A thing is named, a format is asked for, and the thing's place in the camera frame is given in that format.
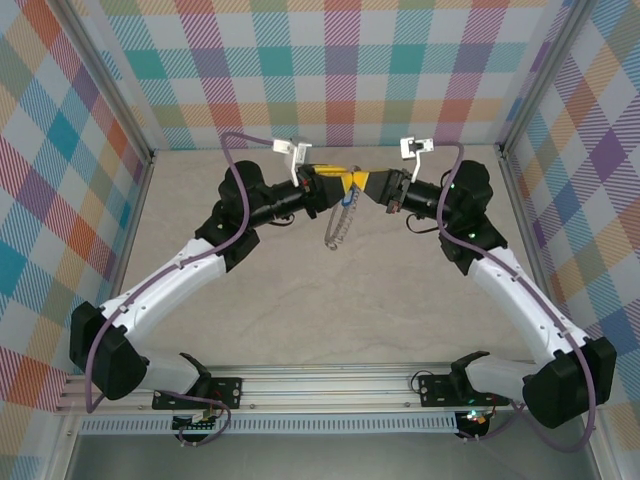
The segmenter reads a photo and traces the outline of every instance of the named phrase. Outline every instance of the plaid wallpaper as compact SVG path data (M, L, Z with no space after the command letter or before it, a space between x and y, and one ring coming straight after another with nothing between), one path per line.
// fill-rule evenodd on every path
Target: plaid wallpaper
M507 120L504 122L502 130L500 130L500 134L498 135L495 143L503 143L507 135L509 134L511 126L513 125L513 121L520 111L522 102L525 98L527 98L527 95L529 95L531 88L538 78L538 73L540 71L540 67L542 66L542 62L544 62L544 60L547 58L547 55L551 51L551 46L560 33L562 26L567 19L567 15L569 14L569 11L571 10L571 7L574 5L575 1L576 0L563 0L562 6L560 7L560 10L558 10L556 18L553 20L553 24L551 25L551 28L549 28L549 31L544 38L544 42L542 42L542 46L540 47L540 50L538 50L536 58L529 68L529 72L527 73L527 76L522 83L522 86L520 87L518 96L516 97L513 105L511 106L511 109L509 110Z
M172 149L217 147L227 130L330 146L408 133L494 143L539 21L562 3L73 1L148 138Z
M143 164L44 0L0 3L0 478L31 479L70 311L111 288Z
M640 478L640 2L598 3L512 162L561 309L618 350L606 411Z

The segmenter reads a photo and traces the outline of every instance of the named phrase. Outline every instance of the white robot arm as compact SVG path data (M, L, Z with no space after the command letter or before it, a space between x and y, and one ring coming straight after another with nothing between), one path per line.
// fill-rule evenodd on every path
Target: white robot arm
M112 322L98 347L92 369L94 383L107 398L121 398L136 388L210 398L207 373L197 361L186 354L168 356L145 350L143 340L193 292L230 271L255 248L259 242L255 227L301 209L315 218L318 212L340 201L354 184L374 201L385 205L389 213L404 209L420 217L435 218L441 192L440 187L416 181L404 170L352 174L340 167L304 165L298 170L298 185L288 181L267 187L257 165L239 162L237 167L249 192L251 207L250 228L238 242L217 254L205 255L237 230L242 215L237 187L227 175L219 188L221 201L211 217L196 231L196 238L174 258L139 285L101 307L85 303L73 312L70 357L83 370L96 332L105 322ZM484 166L463 162L455 181L455 194L447 197L445 207L447 231L473 239L474 244L529 280L504 238L484 215L492 195ZM527 403L531 413L549 427L583 413L587 409L584 375L577 365L573 347L565 338L567 333L589 362L598 403L608 399L615 350L605 338L590 340L547 299L547 306L564 326L564 329L558 328L531 294L490 258L457 248L442 236L440 241L447 258L503 308L534 360L534 363L514 362L488 352L475 352L454 362L451 383L461 402L471 392L497 394ZM127 303L133 296L135 301Z

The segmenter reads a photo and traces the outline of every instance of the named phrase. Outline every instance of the cable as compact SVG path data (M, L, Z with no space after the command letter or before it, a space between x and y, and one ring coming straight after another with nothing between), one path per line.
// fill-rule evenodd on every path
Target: cable
M418 390L416 390L415 388L413 388L413 381L416 379L418 374L420 374L422 372L426 372L429 375L433 375L433 372L430 372L429 370L418 370L416 373L413 374L413 377L411 377L411 380L409 380L409 388L411 390L413 390L413 393L417 393L418 395L420 395L420 392Z
M180 440L180 442L182 442L182 446L200 447L202 445L206 445L207 443L211 443L216 438L218 438L220 435L222 435L222 433L227 428L229 428L229 425L231 424L231 409L229 407L227 407L222 402L219 402L217 400L213 400L211 398L192 397L191 395L183 395L182 393L176 393L176 392L164 392L163 391L161 393L164 393L165 395L170 395L172 397L179 398L179 399L182 399L182 400L190 400L192 402L208 403L209 405L211 405L213 407L218 407L218 408L224 410L225 412L227 412L227 419L225 420L224 425L222 425L222 428L220 430L218 430L217 432L212 433L211 435L208 435L204 440L201 440L200 442L187 442L184 439L184 437L182 436L182 433L184 432L184 430L187 427L186 426L180 427L178 429L178 439Z
M555 312L549 307L549 305L547 304L546 300L536 291L536 289L529 284L529 282L525 281L523 277L519 276L517 274L517 272L515 270L513 270L509 265L507 265L505 262L503 262L502 260L500 260L498 257L496 257L495 255L491 254L490 252L476 246L473 245L471 243L465 242L464 240L460 240L459 238L454 237L453 235L451 235L449 232L447 232L444 221L443 221L443 212L444 212L444 205L445 205L445 201L447 199L447 194L449 193L449 190L451 189L451 184L453 183L453 179L456 177L456 174L458 173L458 170L460 169L460 165L462 164L462 160L464 158L464 146L459 143L459 142L451 142L451 143L440 143L440 142L436 142L435 146L437 147L457 147L458 148L458 158L456 159L455 164L453 165L453 167L451 168L451 172L449 174L449 176L447 177L446 181L444 182L444 185L442 187L442 193L440 194L440 199L438 200L438 208L437 208L437 212L436 212L436 220L438 222L438 228L440 229L440 234L446 238L447 240L449 240L452 243L455 243L456 245L459 245L463 248L467 248L473 252L476 252L480 255L482 255L485 258L488 258L489 260L491 260L493 263L495 263L496 265L498 265L500 268L502 268L505 272L507 272L511 278L515 279L518 283L520 283L520 285L522 285L522 287L527 291L527 293L529 293L529 295L531 295L531 297L540 305L540 307L544 310L544 312L549 316L549 318L551 318L551 320L553 321L554 325L556 326L556 328L558 328L560 331L564 331L565 327L562 323L562 321L558 318L558 316L555 314ZM584 377L585 377L585 381L587 383L587 396L588 396L588 400L589 400L589 414L588 414L588 418L587 418L587 425L585 426L585 431L584 434L582 435L582 437L580 438L580 440L578 442L576 442L574 445L570 445L570 446L564 446L564 445L560 445L558 443L556 443L554 440L550 439L549 437L547 437L546 435L544 435L544 433L540 430L540 428L538 427L538 425L535 425L535 423L533 421L530 421L530 425L532 425L533 430L538 434L538 436L540 437L540 439L546 443L548 446L563 452L563 453L572 453L572 452L577 452L578 450L584 448L584 446L589 442L589 438L591 437L591 434L593 433L593 427L595 425L595 421L596 421L596 394L595 394L595 385L593 383L593 376L591 375L591 371L589 369L589 364L587 363L587 359L584 357L584 353L582 353L582 350L580 350L580 347L578 347L578 344L576 343L575 339L573 338L573 336L570 333L566 333L565 334L565 338L567 339L567 342L569 343L569 345L571 345L571 348L573 349L573 351L576 354L576 357L578 359L578 362L580 363L580 366L582 367L582 371L584 373Z
M357 165L354 165L350 169L351 172L357 172L359 170L360 167L358 167ZM340 205L336 203L331 210L329 223L327 224L327 229L324 233L324 244L331 251L337 250L338 245L344 242L347 233L349 233L349 229L351 228L351 224L353 223L353 217L358 206L360 189L356 186L352 186L347 194L348 197L345 195L345 197L342 199L342 202L340 202ZM333 220L340 206L342 206L342 212L340 213L340 218L338 219L338 222L336 223L336 226L332 231Z
M409 229L409 231L411 233L415 233L417 235L422 235L423 233L431 233L431 232L437 232L438 231L438 227L431 227L431 228L427 228L426 230L414 230L411 227L411 222L409 221L411 218L415 218L416 220L422 220L422 217L419 217L417 214L415 213L411 213L409 215L407 215L407 219L405 220L405 225L407 226L407 228Z
M293 225L293 222L296 221L296 216L294 213L292 213L291 215L287 215L286 217L283 218L283 220L285 220L284 222L276 222L275 220L273 222L269 222L269 225L273 226L273 227L288 227L289 225Z
M444 187L444 179L447 177L447 175L449 175L451 173L451 169L447 170L446 172L444 172L442 174L442 176L440 177L440 187Z
M211 255L215 255L220 250L224 250L230 245L233 245L233 243L236 242L247 229L247 226L249 225L249 215L251 213L249 210L249 197L247 196L247 189L245 188L244 183L242 183L242 177L240 176L240 172L236 168L235 164L233 163L233 159L231 158L231 153L229 152L229 147L227 145L227 139L229 137L242 138L244 140L249 140L254 143L260 143L262 145L272 145L273 142L271 142L270 140L263 140L261 138L245 135L244 133L224 132L222 135L220 135L220 145L222 147L222 152L224 153L224 156L227 162L229 163L229 170L231 170L231 173L233 174L233 178L235 179L236 184L238 185L238 190L240 191L240 198L242 199L243 214L242 214L242 223L240 224L240 228L238 228L238 231L234 233L231 238L221 243L220 245L213 247L199 255L194 255L193 257L186 258L185 260L183 260L182 262L179 262L178 264L172 264L167 268L165 268L164 270L161 270L160 272L156 273L153 277L151 277L149 280L144 282L129 297L127 297L127 299L122 303L122 305L116 308L114 312L109 316L107 321L104 322L102 327L100 327L100 330L98 330L98 333L96 334L95 338L93 339L93 343L91 343L91 348L89 349L89 354L87 355L87 363L85 366L85 379L84 379L84 393L85 393L85 404L87 407L87 413L93 413L95 409L98 407L98 405L100 405L100 402L102 402L102 400L104 399L104 394L100 394L100 396L96 399L96 401L93 402L93 398L91 394L91 384L92 384L91 377L93 374L93 362L95 360L96 352L98 351L98 346L100 345L102 338L107 333L107 330L109 329L109 327L118 318L118 316L123 310L123 307L124 307L124 310L126 311L126 307L133 304L136 301L136 299L140 295L142 295L142 293L144 293L154 283L156 283L161 278L164 278L166 275L168 275L172 271L183 268L187 265L190 265L194 262L197 262L198 260L202 260L203 258L209 257Z

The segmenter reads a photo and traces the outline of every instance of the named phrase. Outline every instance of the purple cable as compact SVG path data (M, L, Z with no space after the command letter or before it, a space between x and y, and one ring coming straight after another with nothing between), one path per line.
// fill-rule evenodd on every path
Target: purple cable
M191 400L192 402L208 403L209 405L212 405L214 407L221 408L227 414L227 419L225 420L224 425L222 425L222 428L218 430L216 433L212 433L211 435L207 436L207 438L205 438L200 442L187 442L182 436L182 432L187 427L180 428L178 430L178 438L182 442L182 445L186 445L187 447L200 447L202 445L206 445L207 443L211 443L220 435L222 435L222 433L227 428L229 428L229 425L231 425L231 409L222 402L218 402L217 400L213 400L211 398L192 397L191 395L183 395L182 393L176 393L176 392L162 392L162 393L164 393L165 395L170 395L175 398L180 398L182 400Z
M229 152L229 147L227 146L227 138L229 137L242 138L244 140L249 140L254 143L260 143L262 145L271 145L273 142L271 142L270 140L263 140L261 138L245 135L244 133L225 132L222 135L220 135L220 145L222 147L222 152L224 153L224 156L227 159L227 162L229 163L229 170L231 170L231 173L233 174L233 178L238 184L238 190L240 190L240 198L242 199L243 215L242 215L242 223L240 224L240 228L226 242L223 242L220 245L213 247L210 250L207 250L206 252L203 252L199 255L195 255L193 257L189 257L185 259L184 261L180 262L179 266L173 264L168 266L164 270L161 270L158 273L156 273L153 277L151 277L149 280L144 282L140 286L140 288L138 288L135 292L133 292L122 303L122 305L120 305L120 307L116 308L116 310L109 316L107 321L104 322L100 330L98 330L98 333L96 334L95 338L93 339L93 343L91 344L91 348L89 349L89 354L87 355L87 364L85 366L85 379L84 379L84 393L85 393L85 403L87 407L87 413L93 413L95 409L98 407L98 405L100 405L100 402L102 402L102 400L104 399L104 394L101 394L96 399L95 402L92 401L91 377L93 374L93 362L95 360L96 352L98 351L98 346L100 345L102 338L104 337L105 333L107 333L107 330L109 329L111 324L116 320L116 318L118 318L120 313L122 313L122 307L125 307L125 310L126 310L126 307L128 307L133 302L135 302L136 299L140 295L142 295L142 293L144 293L151 285L156 283L161 278L164 278L167 274L173 272L174 270L182 268L186 265L190 265L193 262L197 262L198 260L202 260L203 258L209 257L211 255L214 255L220 250L223 250L227 248L229 245L232 245L235 241L237 241L242 236L242 234L247 229L247 226L249 225L249 215L250 215L249 197L247 196L247 189L245 188L244 183L242 183L242 177L240 177L240 172L238 172L238 169L233 163L233 158L231 158L231 153ZM208 400L204 398L199 399L199 401L208 402Z
M476 245L465 242L464 240L460 240L454 237L453 235L451 235L449 232L447 232L443 222L442 214L444 211L444 205L445 205L445 200L447 199L447 194L449 193L451 185L453 184L453 180L455 179L455 176L458 173L458 170L460 169L460 165L462 164L462 160L464 158L464 146L459 142L451 142L451 143L436 142L435 146L458 148L458 158L456 159L455 164L451 168L451 173L447 177L447 180L444 182L444 186L442 187L442 193L440 194L440 199L438 200L436 220L438 222L438 228L440 229L440 234L450 242L455 243L456 245L459 245L463 248L467 248L473 252L476 252L482 255L483 257L488 258L493 263L495 263L500 268L502 268L505 272L507 272L509 275L511 275L512 278L515 278L518 281L518 283L520 283L520 285L522 285L522 287L527 291L527 293L529 293L529 295L531 295L531 297L540 305L540 307L544 310L544 312L551 318L556 328L558 328L561 332L564 331L564 325L562 324L562 321L553 312L553 310L551 310L551 308L549 307L545 299L542 298L542 296L533 288L532 285L529 284L529 282L526 282L522 277L520 277L515 270L513 270L509 265L507 265L505 262L500 260L495 255L492 255L491 253L487 252L486 250L480 247L477 247ZM567 339L567 342L569 343L569 345L571 345L571 348L573 348L573 351L576 353L578 362L580 363L580 366L582 367L582 371L584 372L585 381L587 382L587 395L589 398L589 414L587 417L587 425L585 426L584 434L582 435L580 440L576 442L574 445L566 447L564 445L560 445L556 443L554 440L547 437L542 432L540 427L538 427L538 425L536 425L535 422L533 422L533 420L531 420L526 416L525 416L525 419L533 427L533 430L538 434L538 436L544 443L546 443L550 447L560 452L573 453L584 448L584 446L587 443L589 443L589 438L593 433L593 427L596 422L596 394L595 394L595 385L593 384L593 377L591 375L591 371L589 370L589 364L587 363L587 359L584 357L582 350L580 350L580 347L578 347L578 344L576 343L576 341L574 340L574 338L571 336L570 333L566 333L565 338Z

